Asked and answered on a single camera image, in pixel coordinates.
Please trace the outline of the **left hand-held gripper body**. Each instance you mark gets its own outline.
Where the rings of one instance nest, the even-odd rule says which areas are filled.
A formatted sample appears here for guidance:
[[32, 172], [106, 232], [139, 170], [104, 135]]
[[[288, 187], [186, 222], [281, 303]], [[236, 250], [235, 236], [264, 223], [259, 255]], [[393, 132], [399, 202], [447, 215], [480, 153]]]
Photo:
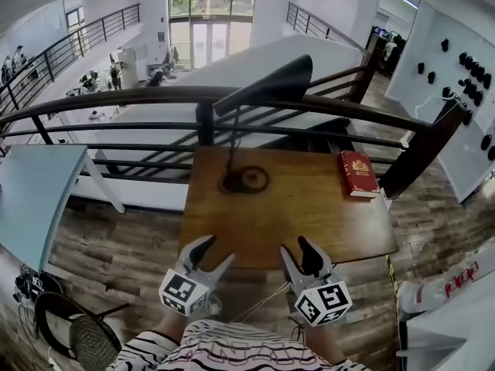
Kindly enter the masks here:
[[222, 309], [220, 300], [201, 284], [203, 271], [187, 271], [176, 263], [169, 268], [159, 286], [159, 298], [164, 306], [186, 317], [206, 309], [208, 315], [219, 315]]

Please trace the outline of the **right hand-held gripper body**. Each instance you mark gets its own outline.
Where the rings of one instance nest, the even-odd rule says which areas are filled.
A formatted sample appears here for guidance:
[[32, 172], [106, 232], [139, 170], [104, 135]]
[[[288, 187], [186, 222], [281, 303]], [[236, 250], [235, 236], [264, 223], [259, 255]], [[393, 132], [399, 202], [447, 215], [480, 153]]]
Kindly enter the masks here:
[[329, 277], [306, 276], [303, 291], [293, 291], [289, 283], [286, 300], [289, 314], [301, 316], [311, 326], [338, 322], [353, 305], [347, 285], [334, 267]]

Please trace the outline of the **black desk lamp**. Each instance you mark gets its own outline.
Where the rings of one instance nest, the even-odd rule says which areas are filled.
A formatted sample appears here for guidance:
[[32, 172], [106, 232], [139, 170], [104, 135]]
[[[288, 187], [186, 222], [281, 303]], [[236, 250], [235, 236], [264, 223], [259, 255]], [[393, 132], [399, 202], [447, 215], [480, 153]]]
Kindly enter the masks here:
[[284, 66], [278, 68], [260, 80], [243, 87], [213, 104], [217, 115], [221, 116], [229, 111], [234, 112], [234, 124], [228, 159], [224, 174], [218, 183], [219, 190], [224, 194], [258, 194], [265, 191], [270, 184], [268, 172], [261, 166], [234, 165], [234, 157], [238, 146], [235, 135], [239, 129], [241, 106], [253, 104], [259, 97], [270, 100], [298, 101], [306, 94], [312, 79], [312, 58], [304, 54]]

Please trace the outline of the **person's right forearm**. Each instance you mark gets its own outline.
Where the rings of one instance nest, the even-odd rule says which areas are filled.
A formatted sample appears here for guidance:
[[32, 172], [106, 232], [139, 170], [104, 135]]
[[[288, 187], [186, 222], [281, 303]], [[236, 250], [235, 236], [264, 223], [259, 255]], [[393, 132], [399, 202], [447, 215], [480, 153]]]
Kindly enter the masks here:
[[337, 345], [336, 335], [330, 324], [311, 326], [305, 323], [306, 346], [329, 364], [336, 365], [346, 357]]

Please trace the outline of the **person's left forearm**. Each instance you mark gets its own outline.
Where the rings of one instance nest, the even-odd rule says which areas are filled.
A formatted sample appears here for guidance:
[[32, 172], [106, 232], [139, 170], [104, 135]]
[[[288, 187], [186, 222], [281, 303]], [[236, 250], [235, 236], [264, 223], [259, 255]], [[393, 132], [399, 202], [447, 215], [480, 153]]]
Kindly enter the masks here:
[[188, 318], [185, 315], [173, 310], [166, 310], [161, 322], [153, 330], [179, 345], [187, 325]]

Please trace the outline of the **black and white striped shirt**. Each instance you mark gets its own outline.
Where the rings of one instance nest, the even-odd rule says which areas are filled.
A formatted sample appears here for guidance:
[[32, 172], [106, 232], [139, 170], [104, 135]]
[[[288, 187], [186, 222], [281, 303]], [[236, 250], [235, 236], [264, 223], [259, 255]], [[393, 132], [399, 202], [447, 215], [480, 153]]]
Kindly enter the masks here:
[[189, 324], [180, 341], [148, 330], [123, 345], [105, 371], [371, 371], [332, 364], [301, 342], [240, 323]]

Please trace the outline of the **red hardcover book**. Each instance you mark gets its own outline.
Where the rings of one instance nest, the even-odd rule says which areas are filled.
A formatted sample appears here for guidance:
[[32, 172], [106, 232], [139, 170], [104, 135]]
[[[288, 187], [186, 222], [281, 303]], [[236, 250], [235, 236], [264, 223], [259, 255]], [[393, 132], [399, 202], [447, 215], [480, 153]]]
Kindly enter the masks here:
[[373, 199], [380, 194], [370, 159], [365, 154], [344, 150], [340, 161], [350, 196]]

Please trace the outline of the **black mesh chair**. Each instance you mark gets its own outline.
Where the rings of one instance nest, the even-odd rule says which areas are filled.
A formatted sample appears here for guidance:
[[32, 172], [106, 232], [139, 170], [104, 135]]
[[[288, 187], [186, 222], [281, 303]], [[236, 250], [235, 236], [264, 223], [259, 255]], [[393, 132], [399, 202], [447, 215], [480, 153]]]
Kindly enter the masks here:
[[[36, 299], [35, 320], [51, 349], [76, 361], [84, 371], [105, 371], [121, 351], [121, 342], [104, 318], [128, 306], [123, 304], [95, 314], [65, 294], [46, 291]], [[54, 335], [48, 314], [68, 323], [69, 345]]]

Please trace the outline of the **pack of clear bottles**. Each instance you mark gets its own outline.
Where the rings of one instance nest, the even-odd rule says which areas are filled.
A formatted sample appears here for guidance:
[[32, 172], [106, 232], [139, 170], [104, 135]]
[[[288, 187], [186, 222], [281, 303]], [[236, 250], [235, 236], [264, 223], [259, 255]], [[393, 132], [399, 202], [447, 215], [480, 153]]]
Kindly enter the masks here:
[[398, 319], [407, 321], [423, 312], [436, 310], [494, 271], [495, 237], [491, 237], [446, 272], [421, 281], [401, 282], [397, 294]]

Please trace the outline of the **white table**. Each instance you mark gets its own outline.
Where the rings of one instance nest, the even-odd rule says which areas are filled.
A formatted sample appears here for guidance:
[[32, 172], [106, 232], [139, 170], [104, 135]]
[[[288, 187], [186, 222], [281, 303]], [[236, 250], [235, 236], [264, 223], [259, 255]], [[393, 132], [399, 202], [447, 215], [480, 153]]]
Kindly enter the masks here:
[[396, 356], [405, 371], [495, 371], [495, 322], [458, 312], [399, 322]]

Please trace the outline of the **dark curved balcony railing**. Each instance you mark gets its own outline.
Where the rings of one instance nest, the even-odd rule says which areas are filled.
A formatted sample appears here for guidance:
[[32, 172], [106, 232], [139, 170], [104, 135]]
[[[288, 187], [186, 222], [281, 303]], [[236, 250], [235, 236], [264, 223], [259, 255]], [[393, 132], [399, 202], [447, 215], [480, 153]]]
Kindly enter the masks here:
[[[43, 115], [83, 110], [91, 107], [133, 103], [146, 105], [194, 104], [196, 107], [196, 119], [193, 122], [162, 120], [157, 122], [139, 121], [135, 123], [107, 123], [100, 125], [102, 131], [187, 131], [197, 139], [194, 145], [185, 145], [181, 141], [174, 141], [171, 144], [125, 144], [111, 142], [92, 143], [91, 147], [96, 150], [156, 151], [159, 153], [168, 152], [172, 155], [184, 154], [187, 157], [184, 162], [178, 160], [172, 160], [171, 162], [137, 162], [117, 159], [114, 161], [114, 164], [116, 166], [125, 165], [131, 168], [186, 170], [188, 172], [188, 176], [186, 177], [187, 183], [219, 190], [218, 183], [224, 174], [228, 159], [228, 148], [234, 124], [234, 112], [229, 111], [219, 116], [213, 109], [213, 104], [235, 91], [237, 89], [226, 87], [162, 87], [87, 94], [79, 97], [55, 100], [7, 114], [4, 117], [0, 117], [0, 127], [25, 119], [38, 120]], [[416, 133], [424, 134], [433, 131], [432, 124], [434, 123], [429, 124], [422, 121], [396, 117], [390, 114], [372, 111], [361, 104], [314, 95], [307, 95], [301, 100], [294, 102], [259, 97], [254, 100], [253, 104], [242, 105], [241, 113], [244, 112], [246, 106], [272, 107], [277, 111], [286, 111], [287, 118], [300, 117], [308, 113], [336, 115], [339, 119], [345, 121], [355, 119], [405, 129], [412, 132], [412, 137]], [[282, 139], [347, 141], [386, 148], [397, 148], [401, 153], [406, 151], [409, 146], [409, 143], [403, 145], [398, 141], [370, 138], [357, 134], [287, 128], [284, 126], [284, 120], [283, 117], [278, 117], [272, 124], [262, 124], [259, 126], [239, 123], [235, 141], [237, 143], [249, 135], [275, 134]], [[395, 160], [396, 158], [372, 158], [371, 163], [386, 165], [388, 170]], [[331, 180], [338, 183], [344, 183], [345, 181], [339, 154], [313, 154], [310, 152], [284, 151], [269, 148], [238, 148], [234, 157], [234, 165], [236, 167], [242, 165], [261, 166], [269, 174], [269, 186], [281, 183], [298, 186], [319, 184], [324, 175], [327, 175]], [[377, 183], [379, 183], [380, 178], [384, 174], [385, 172], [379, 175]]]

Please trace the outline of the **light blue table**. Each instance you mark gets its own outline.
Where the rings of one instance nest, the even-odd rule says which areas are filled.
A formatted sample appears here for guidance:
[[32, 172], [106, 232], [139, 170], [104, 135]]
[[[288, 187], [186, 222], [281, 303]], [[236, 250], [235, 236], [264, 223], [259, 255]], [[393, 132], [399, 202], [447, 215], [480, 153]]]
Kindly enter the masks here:
[[0, 244], [34, 271], [46, 269], [67, 200], [84, 169], [124, 213], [84, 145], [13, 145], [0, 162]]

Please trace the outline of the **white cabinet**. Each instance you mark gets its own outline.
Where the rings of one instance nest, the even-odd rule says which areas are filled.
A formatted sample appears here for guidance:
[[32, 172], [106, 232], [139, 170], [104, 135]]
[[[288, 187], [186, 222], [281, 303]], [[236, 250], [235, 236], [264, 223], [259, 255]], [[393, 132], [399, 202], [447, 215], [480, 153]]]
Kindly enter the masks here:
[[121, 67], [122, 87], [125, 89], [133, 88], [138, 82], [135, 51], [123, 49], [118, 53], [118, 61]]

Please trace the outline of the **glass entrance door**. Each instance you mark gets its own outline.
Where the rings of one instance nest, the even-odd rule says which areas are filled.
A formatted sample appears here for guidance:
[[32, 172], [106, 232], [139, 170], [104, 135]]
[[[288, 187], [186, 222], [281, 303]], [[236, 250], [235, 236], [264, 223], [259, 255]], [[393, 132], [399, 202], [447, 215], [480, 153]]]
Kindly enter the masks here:
[[173, 22], [169, 39], [174, 60], [185, 70], [195, 70], [247, 49], [250, 22]]

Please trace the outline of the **short black mezzanine railing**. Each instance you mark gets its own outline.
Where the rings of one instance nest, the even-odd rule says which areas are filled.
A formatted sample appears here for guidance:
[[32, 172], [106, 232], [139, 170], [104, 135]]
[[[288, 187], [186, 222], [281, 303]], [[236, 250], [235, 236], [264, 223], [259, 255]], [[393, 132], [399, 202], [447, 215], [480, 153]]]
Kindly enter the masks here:
[[348, 35], [293, 2], [288, 3], [286, 22], [294, 31], [301, 34], [344, 43], [358, 49], [362, 53], [366, 52], [365, 48], [351, 39]]

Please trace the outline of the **long black mezzanine railing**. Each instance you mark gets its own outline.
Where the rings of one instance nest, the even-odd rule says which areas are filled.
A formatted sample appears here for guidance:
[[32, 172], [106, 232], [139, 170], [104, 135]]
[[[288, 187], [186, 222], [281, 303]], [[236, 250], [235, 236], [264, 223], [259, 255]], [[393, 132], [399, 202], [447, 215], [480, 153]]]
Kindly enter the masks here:
[[140, 5], [130, 5], [70, 32], [35, 55], [0, 86], [0, 117], [29, 106], [65, 69], [139, 22]]

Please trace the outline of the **group of black board items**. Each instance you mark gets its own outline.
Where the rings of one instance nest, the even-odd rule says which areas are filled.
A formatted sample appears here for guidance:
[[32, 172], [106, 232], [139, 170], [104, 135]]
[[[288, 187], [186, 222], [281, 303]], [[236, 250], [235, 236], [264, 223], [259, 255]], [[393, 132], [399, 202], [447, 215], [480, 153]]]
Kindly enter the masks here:
[[[441, 42], [441, 50], [446, 53], [449, 50], [449, 40], [444, 39]], [[463, 102], [463, 95], [466, 95], [473, 103], [474, 107], [481, 107], [483, 98], [484, 98], [484, 90], [488, 91], [491, 85], [491, 73], [486, 71], [486, 68], [480, 65], [479, 61], [465, 51], [459, 54], [458, 57], [459, 65], [467, 70], [468, 77], [461, 78], [457, 82], [457, 86], [455, 90], [452, 90], [451, 87], [443, 87], [442, 92], [440, 94], [431, 94], [426, 98], [424, 102], [415, 106], [415, 118], [418, 118], [418, 112], [420, 109], [425, 107], [430, 100], [432, 99], [441, 99], [443, 101], [449, 100], [457, 100], [461, 103], [461, 105], [466, 109], [466, 115], [463, 118], [463, 124], [465, 126], [469, 126], [469, 124], [473, 121], [474, 111], [468, 108], [467, 103]], [[419, 62], [417, 64], [417, 74], [422, 75], [425, 73], [425, 62]], [[427, 81], [428, 84], [433, 85], [435, 82], [435, 71], [428, 72]], [[492, 156], [488, 157], [489, 160], [493, 161], [495, 157], [493, 157], [493, 153], [495, 152], [495, 146], [490, 147], [492, 141], [491, 134], [485, 134], [480, 143], [480, 149], [482, 151], [488, 151], [492, 153]]]

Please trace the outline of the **brown wooden railing post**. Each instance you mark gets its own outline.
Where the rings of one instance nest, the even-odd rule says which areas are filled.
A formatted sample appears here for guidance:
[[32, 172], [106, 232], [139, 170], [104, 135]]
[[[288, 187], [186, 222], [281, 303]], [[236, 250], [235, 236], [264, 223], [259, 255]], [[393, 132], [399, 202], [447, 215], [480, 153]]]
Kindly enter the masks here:
[[356, 75], [356, 83], [351, 88], [349, 101], [360, 104], [373, 79], [374, 73], [379, 66], [384, 52], [386, 40], [377, 34], [373, 34], [367, 47], [368, 55], [364, 59], [362, 66], [364, 70]]
[[466, 109], [458, 100], [445, 103], [432, 124], [433, 131], [416, 133], [403, 151], [379, 180], [379, 186], [388, 199], [402, 194], [435, 160], [463, 122]]

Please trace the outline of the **white wall board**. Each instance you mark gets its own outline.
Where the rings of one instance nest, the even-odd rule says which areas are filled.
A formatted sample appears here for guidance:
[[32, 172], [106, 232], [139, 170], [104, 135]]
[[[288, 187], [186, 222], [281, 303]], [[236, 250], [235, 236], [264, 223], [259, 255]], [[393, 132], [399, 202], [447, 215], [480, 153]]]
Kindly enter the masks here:
[[[459, 61], [463, 53], [492, 76], [488, 88], [471, 78], [477, 92], [474, 98], [459, 86], [460, 80], [470, 78]], [[495, 170], [495, 39], [487, 39], [423, 3], [386, 95], [411, 117], [432, 123], [445, 103], [442, 91], [446, 87], [473, 113], [438, 157], [456, 198], [463, 202]]]

